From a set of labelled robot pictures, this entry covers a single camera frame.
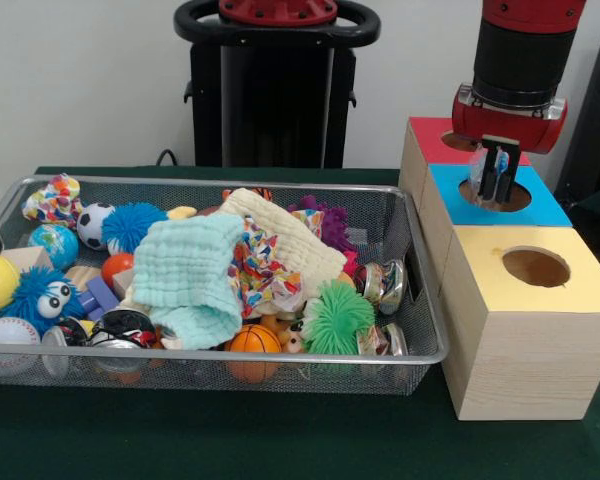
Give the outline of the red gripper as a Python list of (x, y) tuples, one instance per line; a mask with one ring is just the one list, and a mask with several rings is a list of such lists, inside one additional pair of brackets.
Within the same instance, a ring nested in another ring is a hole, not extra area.
[(480, 197), (484, 201), (493, 199), (497, 180), (498, 202), (509, 201), (519, 165), (519, 148), (529, 153), (549, 153), (557, 143), (567, 113), (568, 103), (560, 98), (542, 110), (539, 116), (531, 111), (514, 113), (470, 105), (458, 97), (454, 99), (452, 127), (455, 134), (477, 142), (489, 136), (519, 144), (504, 144), (499, 148), (496, 141), (482, 142), (487, 150), (480, 183)]

